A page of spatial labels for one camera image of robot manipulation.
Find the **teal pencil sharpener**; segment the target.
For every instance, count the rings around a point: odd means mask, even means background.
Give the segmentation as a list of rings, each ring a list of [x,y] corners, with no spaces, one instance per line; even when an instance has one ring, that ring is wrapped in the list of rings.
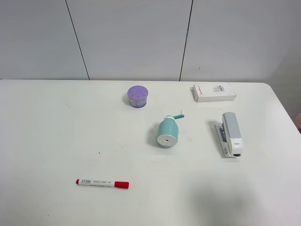
[[[179,128],[176,123],[177,119],[184,118],[183,110],[176,116],[168,115],[158,127],[157,143],[163,148],[171,148],[178,142]]]

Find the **grey white stapler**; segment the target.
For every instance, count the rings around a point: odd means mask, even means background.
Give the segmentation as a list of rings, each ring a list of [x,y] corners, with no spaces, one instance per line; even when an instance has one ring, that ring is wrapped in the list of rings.
[[[222,123],[215,124],[215,128],[224,157],[236,158],[242,156],[244,146],[235,113],[224,113]]]

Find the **purple lidded round container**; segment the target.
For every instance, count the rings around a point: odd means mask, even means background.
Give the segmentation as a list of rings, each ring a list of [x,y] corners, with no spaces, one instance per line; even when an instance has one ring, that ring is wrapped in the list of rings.
[[[147,104],[148,90],[144,86],[132,86],[127,91],[129,103],[134,108],[142,108]]]

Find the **white staples box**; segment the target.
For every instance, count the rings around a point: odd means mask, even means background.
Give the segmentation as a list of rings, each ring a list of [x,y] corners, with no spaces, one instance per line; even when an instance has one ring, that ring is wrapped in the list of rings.
[[[192,93],[196,102],[233,101],[236,93],[230,83],[199,83],[192,86]]]

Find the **red whiteboard marker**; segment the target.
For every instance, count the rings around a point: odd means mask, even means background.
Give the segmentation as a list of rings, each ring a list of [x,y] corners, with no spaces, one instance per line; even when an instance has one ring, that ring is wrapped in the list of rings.
[[[119,188],[119,189],[129,188],[129,182],[125,182],[125,181],[77,179],[76,184],[79,186],[110,187],[110,188]]]

